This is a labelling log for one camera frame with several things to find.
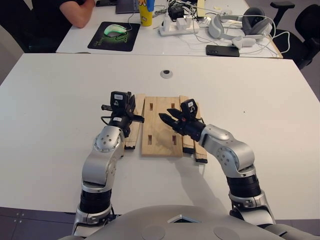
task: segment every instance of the table surface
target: table surface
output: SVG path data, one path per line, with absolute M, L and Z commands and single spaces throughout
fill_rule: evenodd
M 166 69 L 172 78 L 160 76 Z M 320 105 L 293 61 L 270 58 L 24 54 L 0 86 L 1 207 L 75 211 L 112 91 L 194 98 L 207 124 L 253 149 L 276 219 L 320 218 Z M 118 161 L 117 213 L 172 204 L 230 209 L 213 156 L 199 165 L 190 156 L 141 157 L 140 148 L 141 137 Z
M 160 10 L 162 8 L 161 5 L 165 5 L 165 0 L 156 0 L 155 5 L 155 9 Z M 231 9 L 232 14 L 242 15 L 248 9 L 248 5 L 244 0 L 206 0 L 205 8 L 215 11 L 221 11 L 219 9 Z M 193 34 L 165 37 L 160 36 L 157 27 L 162 24 L 164 15 L 159 15 L 153 18 L 152 26 L 140 26 L 133 50 L 130 52 L 87 48 L 101 22 L 128 22 L 128 18 L 131 16 L 131 14 L 115 14 L 115 9 L 115 6 L 95 7 L 88 24 L 81 29 L 72 26 L 57 49 L 57 52 L 88 52 L 92 54 L 125 55 L 206 56 L 206 45 L 214 45 L 214 43 L 208 43 L 208 41 L 204 39 L 201 39 L 201 41 L 204 41 L 205 43 L 199 42 Z M 130 19 L 130 23 L 140 24 L 140 14 L 134 14 Z M 243 32 L 240 29 L 229 29 L 228 34 L 239 36 L 243 35 Z M 209 35 L 208 28 L 201 28 L 198 35 L 211 41 L 215 40 Z M 229 40 L 217 40 L 215 42 L 221 46 L 231 46 L 231 41 Z M 269 49 L 264 48 L 262 51 L 260 51 L 262 47 L 255 44 L 252 47 L 242 48 L 240 50 L 240 56 L 252 58 L 282 58 L 281 54 L 275 54 L 279 53 L 279 51 L 275 47 L 274 43 L 272 41 L 270 42 L 268 38 L 264 38 L 260 44 L 264 46 L 268 44 L 267 47 Z

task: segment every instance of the office chair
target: office chair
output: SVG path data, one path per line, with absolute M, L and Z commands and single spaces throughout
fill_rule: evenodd
M 271 2 L 271 7 L 278 9 L 273 21 L 275 23 L 275 34 L 285 32 L 285 30 L 277 29 L 277 26 L 288 9 L 292 9 L 295 5 L 290 1 Z M 290 50 L 283 53 L 283 58 L 292 59 L 297 67 L 301 70 L 312 62 L 314 56 L 320 50 L 320 6 L 313 4 L 305 8 L 295 20 L 295 29 L 304 38 L 302 42 L 297 36 L 290 32 Z M 282 34 L 273 39 L 280 52 L 288 49 L 288 35 Z
M 55 53 L 59 42 L 42 36 L 33 10 L 24 0 L 1 1 L 0 24 L 25 53 Z

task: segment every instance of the white sticker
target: white sticker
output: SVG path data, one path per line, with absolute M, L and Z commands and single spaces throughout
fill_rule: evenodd
M 114 95 L 114 99 L 123 100 L 123 99 L 124 99 L 124 96 L 115 94 L 115 95 Z
M 121 121 L 122 121 L 122 118 L 121 118 L 121 117 L 114 117 L 114 118 L 113 118 L 113 121 L 121 122 Z

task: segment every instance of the glowing green mouse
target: glowing green mouse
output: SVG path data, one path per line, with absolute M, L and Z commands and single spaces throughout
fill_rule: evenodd
M 120 36 L 124 34 L 127 31 L 127 29 L 124 26 L 118 25 L 118 24 L 111 24 L 106 27 L 104 30 L 104 35 L 112 38 L 116 36 Z

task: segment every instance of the person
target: person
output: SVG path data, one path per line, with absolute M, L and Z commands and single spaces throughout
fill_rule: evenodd
M 32 0 L 32 6 L 44 37 L 61 42 L 72 25 L 89 22 L 95 0 Z

